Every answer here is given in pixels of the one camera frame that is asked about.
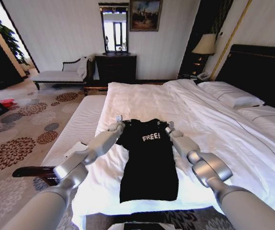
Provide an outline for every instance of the telephone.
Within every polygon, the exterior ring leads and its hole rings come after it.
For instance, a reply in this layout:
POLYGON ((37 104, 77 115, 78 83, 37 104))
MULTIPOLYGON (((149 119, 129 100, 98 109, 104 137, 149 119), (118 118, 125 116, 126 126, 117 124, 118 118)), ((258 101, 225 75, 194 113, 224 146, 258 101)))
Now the telephone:
POLYGON ((208 80, 208 79, 210 78, 210 76, 208 75, 207 72, 203 72, 203 73, 201 73, 201 74, 198 74, 198 75, 196 76, 196 78, 197 78, 198 80, 200 80, 200 81, 206 81, 206 80, 208 80))

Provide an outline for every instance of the mirror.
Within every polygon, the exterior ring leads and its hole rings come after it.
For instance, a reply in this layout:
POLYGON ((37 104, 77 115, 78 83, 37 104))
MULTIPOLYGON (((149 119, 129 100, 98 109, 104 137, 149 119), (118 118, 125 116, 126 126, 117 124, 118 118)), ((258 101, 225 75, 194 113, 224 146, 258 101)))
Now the mirror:
POLYGON ((106 53, 128 53, 128 3, 98 3, 106 53))

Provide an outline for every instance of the black t-shirt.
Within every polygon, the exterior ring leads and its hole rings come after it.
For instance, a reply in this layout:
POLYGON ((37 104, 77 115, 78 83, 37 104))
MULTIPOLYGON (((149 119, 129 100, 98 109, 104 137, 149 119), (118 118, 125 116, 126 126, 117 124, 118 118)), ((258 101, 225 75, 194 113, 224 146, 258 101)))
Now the black t-shirt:
POLYGON ((129 200, 177 199, 178 176, 166 122, 131 119, 117 140, 129 150, 129 160, 120 184, 120 203, 129 200))

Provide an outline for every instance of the hotel room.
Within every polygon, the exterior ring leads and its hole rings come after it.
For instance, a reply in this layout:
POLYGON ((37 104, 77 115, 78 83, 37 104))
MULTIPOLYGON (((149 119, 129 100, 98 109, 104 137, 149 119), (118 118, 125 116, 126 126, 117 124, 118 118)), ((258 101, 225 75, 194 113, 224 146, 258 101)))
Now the hotel room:
POLYGON ((0 0, 0 229, 275 229, 275 1, 0 0))

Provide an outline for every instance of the white duvet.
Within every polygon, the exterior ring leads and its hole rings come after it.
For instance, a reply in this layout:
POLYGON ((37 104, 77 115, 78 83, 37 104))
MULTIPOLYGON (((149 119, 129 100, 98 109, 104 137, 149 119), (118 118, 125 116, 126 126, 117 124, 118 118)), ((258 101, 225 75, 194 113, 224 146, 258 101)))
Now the white duvet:
MULTIPOLYGON (((228 184, 252 191, 275 209, 275 141, 192 81, 175 80, 161 86, 110 83, 96 134, 114 123, 117 115, 123 115, 124 120, 174 121, 175 128, 193 139, 201 151, 216 154, 231 168, 233 176, 228 184)), ((191 165, 175 149, 174 159, 179 179, 177 200, 134 200, 120 204, 120 182, 128 152, 114 145, 87 167, 89 174, 72 201, 72 221, 83 229, 85 215, 99 212, 119 215, 209 206, 221 211, 212 191, 200 184, 191 165)))

